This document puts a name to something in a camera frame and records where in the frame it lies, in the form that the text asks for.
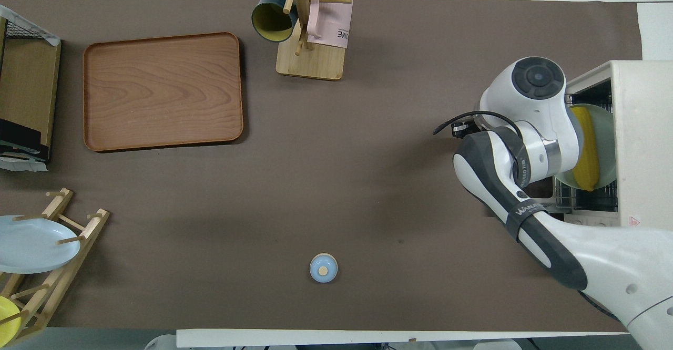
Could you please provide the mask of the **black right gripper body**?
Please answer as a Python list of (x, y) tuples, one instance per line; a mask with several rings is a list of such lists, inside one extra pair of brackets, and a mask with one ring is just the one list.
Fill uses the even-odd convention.
[(464, 139), (473, 133), (480, 132), (480, 127), (474, 121), (457, 121), (451, 124), (452, 137)]

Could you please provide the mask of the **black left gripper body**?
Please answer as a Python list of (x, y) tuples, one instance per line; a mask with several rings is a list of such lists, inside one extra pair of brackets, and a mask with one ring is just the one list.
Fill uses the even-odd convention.
[(1, 155), (3, 157), (49, 162), (50, 149), (41, 144), (41, 133), (9, 120), (1, 120)]

